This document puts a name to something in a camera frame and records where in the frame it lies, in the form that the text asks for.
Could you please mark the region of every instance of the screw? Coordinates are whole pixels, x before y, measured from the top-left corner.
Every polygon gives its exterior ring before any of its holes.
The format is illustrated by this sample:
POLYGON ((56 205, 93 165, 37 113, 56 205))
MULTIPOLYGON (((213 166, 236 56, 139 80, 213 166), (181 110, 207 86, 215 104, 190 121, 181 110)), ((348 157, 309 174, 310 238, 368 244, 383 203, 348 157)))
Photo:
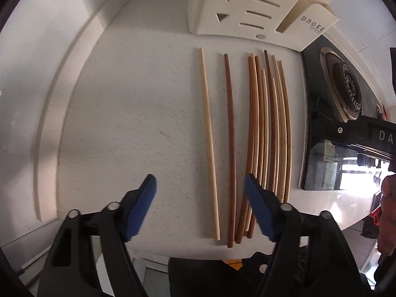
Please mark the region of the screw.
POLYGON ((330 219, 331 218, 331 213, 329 211, 322 211, 320 213, 320 216, 325 218, 325 219, 330 219))
POLYGON ((281 208, 283 211, 291 211, 291 210, 293 210, 293 206, 292 206, 291 204, 289 204, 289 203, 282 203, 282 204, 280 205, 280 208, 281 208))
POLYGON ((120 207, 120 204, 118 202, 111 202, 107 205, 107 208, 109 210, 117 210, 120 207))
POLYGON ((80 211, 74 209, 74 210, 70 210, 69 213, 67 214, 67 216, 69 218, 75 218, 76 216, 78 216, 80 214, 80 211))

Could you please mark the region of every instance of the label on stove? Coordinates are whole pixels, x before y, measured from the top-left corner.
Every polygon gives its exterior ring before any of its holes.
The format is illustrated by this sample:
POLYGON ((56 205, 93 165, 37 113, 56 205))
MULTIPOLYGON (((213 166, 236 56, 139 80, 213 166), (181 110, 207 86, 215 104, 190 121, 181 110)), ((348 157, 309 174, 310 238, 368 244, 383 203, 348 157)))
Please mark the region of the label on stove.
POLYGON ((335 155, 335 146, 328 141, 327 139, 324 140, 324 151, 323 151, 323 160, 325 162, 334 162, 334 155, 335 155))

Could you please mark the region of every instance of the cream plastic holder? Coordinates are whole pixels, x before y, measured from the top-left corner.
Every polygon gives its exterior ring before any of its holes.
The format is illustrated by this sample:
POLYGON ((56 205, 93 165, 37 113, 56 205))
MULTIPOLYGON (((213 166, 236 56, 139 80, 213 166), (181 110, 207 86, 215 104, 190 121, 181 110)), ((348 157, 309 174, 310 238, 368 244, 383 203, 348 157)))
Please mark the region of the cream plastic holder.
POLYGON ((302 51, 338 21, 331 0, 189 0, 192 33, 225 35, 302 51))

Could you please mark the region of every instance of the gas stove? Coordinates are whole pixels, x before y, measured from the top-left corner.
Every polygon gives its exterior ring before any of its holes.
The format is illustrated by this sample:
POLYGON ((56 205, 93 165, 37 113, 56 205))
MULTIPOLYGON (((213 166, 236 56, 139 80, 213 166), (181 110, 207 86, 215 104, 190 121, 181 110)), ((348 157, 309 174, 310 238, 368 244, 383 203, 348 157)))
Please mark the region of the gas stove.
MULTIPOLYGON (((380 123, 386 117, 382 104, 359 71, 325 37, 318 37, 306 47, 302 59, 308 96, 308 137, 302 188, 380 190, 385 176, 393 174, 388 172, 391 156, 374 149, 375 146, 371 148, 349 143, 344 140, 347 138, 340 141, 337 137, 327 137, 327 129, 351 121, 363 126, 367 120, 380 123)), ((346 133, 342 127, 337 131, 340 135, 346 133)))

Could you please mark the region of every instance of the blue gripper pad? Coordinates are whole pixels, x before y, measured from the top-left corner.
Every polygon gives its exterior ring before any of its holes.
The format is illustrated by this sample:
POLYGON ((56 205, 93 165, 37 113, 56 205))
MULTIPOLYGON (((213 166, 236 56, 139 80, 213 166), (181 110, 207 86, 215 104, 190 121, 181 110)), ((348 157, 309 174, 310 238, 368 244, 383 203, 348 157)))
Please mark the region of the blue gripper pad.
POLYGON ((148 174, 137 190, 129 191, 122 199, 121 206, 126 210, 124 214, 126 227, 122 233, 125 242, 139 233, 156 191, 157 181, 153 175, 148 174))
POLYGON ((276 232, 273 220, 277 209, 280 207, 277 197, 271 191, 263 190, 253 174, 246 176, 245 193, 259 223, 261 233, 274 242, 276 232))

